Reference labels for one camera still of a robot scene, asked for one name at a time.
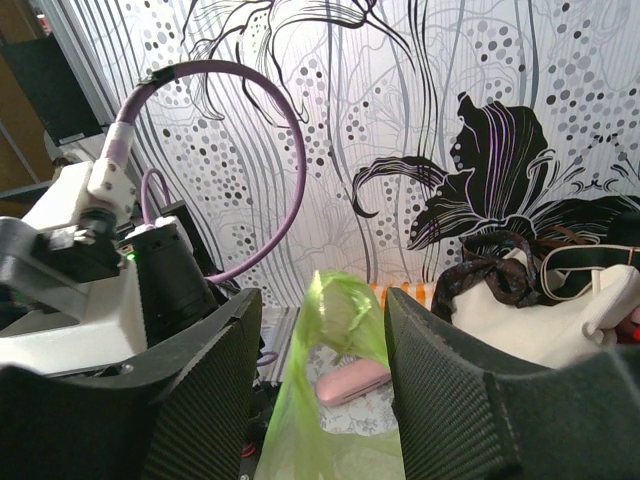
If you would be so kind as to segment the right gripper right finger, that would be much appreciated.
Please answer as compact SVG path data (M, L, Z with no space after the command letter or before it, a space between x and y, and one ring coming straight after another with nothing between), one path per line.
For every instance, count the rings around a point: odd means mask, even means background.
M635 479L639 350L553 370L497 350L393 288L385 335L409 479Z

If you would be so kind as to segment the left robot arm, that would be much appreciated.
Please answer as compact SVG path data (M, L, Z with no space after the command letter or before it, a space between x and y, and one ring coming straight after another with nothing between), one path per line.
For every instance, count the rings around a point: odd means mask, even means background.
M149 228L111 239L111 216L39 232L1 220L1 363L64 375L124 362L203 320L224 296L215 265L177 201Z

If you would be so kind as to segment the green plastic trash bag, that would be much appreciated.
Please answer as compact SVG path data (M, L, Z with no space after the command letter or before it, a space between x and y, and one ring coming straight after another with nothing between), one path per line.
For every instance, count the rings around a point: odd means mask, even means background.
M404 478L397 430L362 435L321 425L322 408L343 406L390 380L374 291L352 274L316 272L293 328L256 478Z

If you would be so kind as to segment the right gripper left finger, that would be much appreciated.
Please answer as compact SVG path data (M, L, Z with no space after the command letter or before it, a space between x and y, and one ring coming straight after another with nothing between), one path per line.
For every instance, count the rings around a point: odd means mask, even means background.
M234 479L262 314L246 289L100 376L1 370L5 479Z

